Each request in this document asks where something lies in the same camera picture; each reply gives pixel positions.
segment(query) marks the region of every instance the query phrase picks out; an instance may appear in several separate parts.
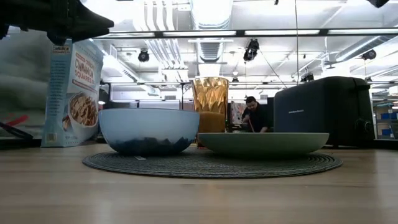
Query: person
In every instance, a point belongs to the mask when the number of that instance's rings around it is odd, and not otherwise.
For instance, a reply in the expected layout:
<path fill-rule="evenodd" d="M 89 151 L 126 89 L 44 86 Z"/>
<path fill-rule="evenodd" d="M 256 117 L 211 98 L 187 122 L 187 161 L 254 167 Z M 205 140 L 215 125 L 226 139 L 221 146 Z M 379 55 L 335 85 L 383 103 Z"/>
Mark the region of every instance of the person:
<path fill-rule="evenodd" d="M 247 123 L 251 127 L 251 131 L 255 133 L 267 132 L 269 125 L 267 123 L 267 114 L 265 109 L 260 105 L 255 97 L 246 98 L 247 108 L 243 111 L 242 122 Z"/>

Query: table surface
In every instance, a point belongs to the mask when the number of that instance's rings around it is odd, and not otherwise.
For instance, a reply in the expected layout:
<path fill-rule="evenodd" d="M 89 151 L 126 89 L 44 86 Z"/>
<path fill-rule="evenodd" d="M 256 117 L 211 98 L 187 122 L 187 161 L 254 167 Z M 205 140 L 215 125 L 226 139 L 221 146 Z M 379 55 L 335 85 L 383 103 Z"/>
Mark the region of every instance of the table surface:
<path fill-rule="evenodd" d="M 1 223 L 397 223 L 398 152 L 328 150 L 321 174 L 250 180 L 115 174 L 81 163 L 105 144 L 0 151 Z"/>

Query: light blue bowl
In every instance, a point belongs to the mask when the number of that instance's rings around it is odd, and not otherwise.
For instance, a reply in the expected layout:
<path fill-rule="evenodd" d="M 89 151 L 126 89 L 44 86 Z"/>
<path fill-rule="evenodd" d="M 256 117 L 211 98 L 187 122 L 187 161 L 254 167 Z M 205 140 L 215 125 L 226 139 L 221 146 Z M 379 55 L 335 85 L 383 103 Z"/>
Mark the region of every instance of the light blue bowl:
<path fill-rule="evenodd" d="M 99 125 L 112 149 L 127 156 L 168 156 L 195 139 L 200 116 L 184 110 L 118 108 L 99 112 Z"/>

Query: cereal box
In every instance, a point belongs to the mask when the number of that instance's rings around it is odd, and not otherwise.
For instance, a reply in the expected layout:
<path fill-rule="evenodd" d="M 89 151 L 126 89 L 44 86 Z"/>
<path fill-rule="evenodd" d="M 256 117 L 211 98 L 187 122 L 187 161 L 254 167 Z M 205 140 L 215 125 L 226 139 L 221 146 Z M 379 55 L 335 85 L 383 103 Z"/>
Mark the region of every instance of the cereal box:
<path fill-rule="evenodd" d="M 102 66 L 89 40 L 53 46 L 42 147 L 77 146 L 98 132 Z"/>

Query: gray placemat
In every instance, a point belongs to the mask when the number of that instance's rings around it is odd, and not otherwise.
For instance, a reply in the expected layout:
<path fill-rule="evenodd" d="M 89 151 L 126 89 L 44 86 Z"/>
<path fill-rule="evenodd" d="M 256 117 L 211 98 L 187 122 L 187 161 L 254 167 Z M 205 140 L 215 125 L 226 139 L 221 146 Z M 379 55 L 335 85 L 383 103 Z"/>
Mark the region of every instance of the gray placemat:
<path fill-rule="evenodd" d="M 314 174 L 343 164 L 338 158 L 311 153 L 294 159 L 247 160 L 221 157 L 203 149 L 188 148 L 176 156 L 128 157 L 117 152 L 88 156 L 84 165 L 125 174 L 210 179 L 249 179 Z"/>

